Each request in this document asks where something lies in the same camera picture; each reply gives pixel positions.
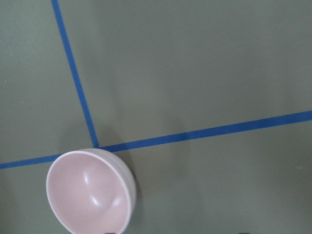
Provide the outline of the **pink bowl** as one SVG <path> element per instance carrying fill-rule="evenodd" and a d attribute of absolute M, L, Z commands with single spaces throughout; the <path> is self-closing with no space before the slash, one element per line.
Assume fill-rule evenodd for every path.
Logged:
<path fill-rule="evenodd" d="M 82 149 L 59 156 L 46 178 L 49 205 L 72 234 L 122 234 L 137 201 L 134 176 L 118 156 Z"/>

